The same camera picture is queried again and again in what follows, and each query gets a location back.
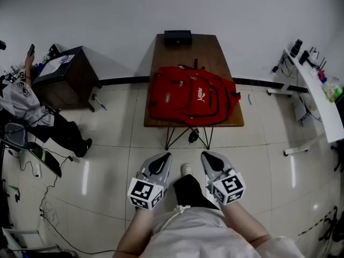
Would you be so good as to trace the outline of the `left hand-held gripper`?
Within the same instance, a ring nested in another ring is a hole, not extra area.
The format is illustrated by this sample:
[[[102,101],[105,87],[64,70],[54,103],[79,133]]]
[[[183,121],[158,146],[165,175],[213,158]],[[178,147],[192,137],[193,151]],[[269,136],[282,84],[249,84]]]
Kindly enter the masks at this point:
[[[171,153],[159,153],[148,158],[140,168],[140,175],[132,178],[127,196],[130,203],[145,210],[152,210],[168,191]]]

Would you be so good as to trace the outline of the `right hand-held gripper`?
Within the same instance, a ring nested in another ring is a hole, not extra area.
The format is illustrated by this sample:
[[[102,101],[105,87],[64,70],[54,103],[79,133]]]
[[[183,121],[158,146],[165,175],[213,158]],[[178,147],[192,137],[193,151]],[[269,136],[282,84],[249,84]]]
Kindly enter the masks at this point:
[[[203,151],[200,158],[208,178],[206,188],[219,204],[227,205],[243,197],[245,182],[241,173],[232,168],[227,157]]]

